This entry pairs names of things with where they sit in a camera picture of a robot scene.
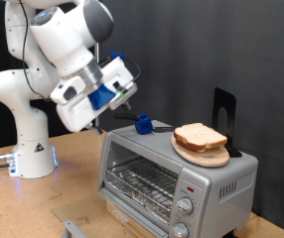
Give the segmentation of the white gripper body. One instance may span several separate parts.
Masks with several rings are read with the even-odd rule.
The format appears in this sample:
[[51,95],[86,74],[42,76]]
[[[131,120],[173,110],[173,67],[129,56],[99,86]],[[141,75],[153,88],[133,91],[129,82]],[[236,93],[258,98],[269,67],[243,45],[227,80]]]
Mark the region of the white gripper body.
[[100,68],[93,60],[79,72],[63,78],[51,93],[66,128],[78,132],[104,110],[124,104],[137,85],[121,57]]

